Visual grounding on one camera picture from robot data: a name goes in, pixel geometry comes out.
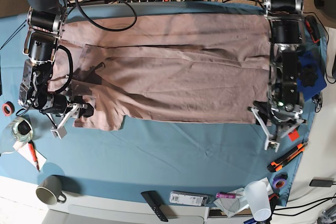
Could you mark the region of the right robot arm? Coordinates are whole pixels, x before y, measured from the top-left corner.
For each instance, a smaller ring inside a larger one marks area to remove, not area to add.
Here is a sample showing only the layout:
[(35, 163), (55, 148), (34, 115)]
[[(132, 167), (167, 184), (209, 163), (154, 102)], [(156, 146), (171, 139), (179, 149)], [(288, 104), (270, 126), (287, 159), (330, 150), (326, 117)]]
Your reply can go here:
[[(35, 109), (42, 114), (70, 117), (91, 117), (93, 107), (81, 96), (67, 98), (63, 92), (70, 86), (74, 66), (70, 51), (60, 45), (67, 19), (67, 0), (28, 0), (28, 33), (23, 53), (28, 56), (24, 64), (18, 103), (25, 110)], [(48, 90), (58, 50), (66, 53), (69, 63), (68, 78), (55, 91)]]

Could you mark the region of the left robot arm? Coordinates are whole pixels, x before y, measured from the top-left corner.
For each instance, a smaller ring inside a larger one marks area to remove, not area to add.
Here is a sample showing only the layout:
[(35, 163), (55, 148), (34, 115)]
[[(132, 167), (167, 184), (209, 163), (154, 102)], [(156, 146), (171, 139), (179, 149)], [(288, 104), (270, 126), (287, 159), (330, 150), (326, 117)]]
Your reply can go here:
[(304, 104), (297, 85), (297, 49), (305, 40), (303, 0), (262, 0), (262, 7), (270, 24), (268, 101), (254, 105), (283, 130), (300, 123)]

